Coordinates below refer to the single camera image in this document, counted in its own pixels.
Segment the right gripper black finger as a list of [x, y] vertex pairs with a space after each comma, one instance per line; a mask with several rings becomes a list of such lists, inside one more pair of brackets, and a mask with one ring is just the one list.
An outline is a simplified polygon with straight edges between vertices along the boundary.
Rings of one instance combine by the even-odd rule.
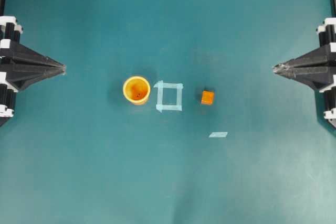
[[274, 66], [273, 72], [309, 86], [313, 90], [321, 90], [334, 83], [335, 67], [302, 67], [287, 68]]
[[335, 43], [331, 42], [308, 52], [298, 58], [279, 63], [273, 67], [274, 70], [284, 70], [304, 67], [335, 66]]

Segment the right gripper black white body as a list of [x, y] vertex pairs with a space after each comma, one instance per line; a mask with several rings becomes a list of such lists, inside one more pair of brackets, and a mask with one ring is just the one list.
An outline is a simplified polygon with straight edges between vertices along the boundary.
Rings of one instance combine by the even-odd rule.
[[327, 73], [330, 76], [330, 84], [319, 90], [324, 98], [324, 119], [335, 127], [335, 18], [326, 18], [322, 25], [318, 26], [320, 47], [327, 50], [326, 66], [330, 69]]

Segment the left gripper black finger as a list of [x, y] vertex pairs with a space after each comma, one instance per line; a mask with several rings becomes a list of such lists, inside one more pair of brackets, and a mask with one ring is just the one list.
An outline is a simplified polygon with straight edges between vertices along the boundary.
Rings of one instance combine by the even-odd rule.
[[34, 83], [55, 77], [59, 74], [65, 74], [65, 65], [52, 67], [4, 64], [1, 65], [1, 84], [7, 85], [7, 88], [14, 92], [19, 92], [27, 89]]
[[41, 55], [13, 40], [1, 40], [1, 57], [6, 57], [13, 61], [31, 63], [33, 65], [42, 65], [61, 69], [65, 68], [65, 65], [47, 56]]

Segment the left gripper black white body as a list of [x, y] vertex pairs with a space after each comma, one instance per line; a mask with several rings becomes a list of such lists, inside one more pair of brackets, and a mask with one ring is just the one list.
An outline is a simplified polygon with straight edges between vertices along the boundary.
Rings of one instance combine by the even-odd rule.
[[[1, 49], [8, 49], [10, 41], [19, 42], [23, 28], [15, 16], [1, 16]], [[1, 126], [14, 116], [18, 90], [6, 78], [7, 70], [1, 70]]]

